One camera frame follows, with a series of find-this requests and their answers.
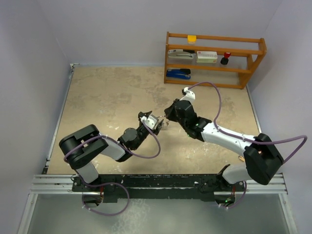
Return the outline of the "metal keyring with keys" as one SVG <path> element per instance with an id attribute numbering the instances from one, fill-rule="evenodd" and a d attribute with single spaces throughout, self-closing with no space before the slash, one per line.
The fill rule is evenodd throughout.
<path id="1" fill-rule="evenodd" d="M 159 124 L 162 126 L 162 127 L 164 127 L 164 126 L 168 126 L 169 125 L 169 120 L 165 117 L 165 116 L 158 116 L 157 117 L 158 118 L 158 120 L 159 120 Z"/>

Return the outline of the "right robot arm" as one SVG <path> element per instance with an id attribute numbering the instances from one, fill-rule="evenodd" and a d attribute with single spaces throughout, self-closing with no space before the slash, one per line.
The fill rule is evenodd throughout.
<path id="1" fill-rule="evenodd" d="M 228 136 L 221 132 L 226 129 L 217 128 L 211 120 L 197 116 L 188 100 L 176 99 L 164 113 L 168 120 L 179 123 L 189 137 L 222 146 L 245 159 L 244 165 L 225 166 L 219 172 L 221 176 L 216 183 L 223 191 L 229 190 L 237 182 L 249 179 L 267 185 L 284 162 L 266 134 L 250 136 L 254 142 L 248 142 L 244 134 L 239 138 Z"/>

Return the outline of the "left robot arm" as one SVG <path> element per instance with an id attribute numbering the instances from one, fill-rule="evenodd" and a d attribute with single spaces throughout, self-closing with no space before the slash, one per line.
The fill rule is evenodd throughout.
<path id="1" fill-rule="evenodd" d="M 138 121 L 139 126 L 136 129 L 127 128 L 117 140 L 102 135 L 95 125 L 90 124 L 59 142 L 64 161 L 83 179 L 83 186 L 89 191 L 95 191 L 100 187 L 99 173 L 92 163 L 92 160 L 99 154 L 117 162 L 124 162 L 131 156 L 155 158 L 155 156 L 137 155 L 133 151 L 137 150 L 149 135 L 156 140 L 160 148 L 156 136 L 163 126 L 163 120 L 149 111 L 140 112 Z"/>

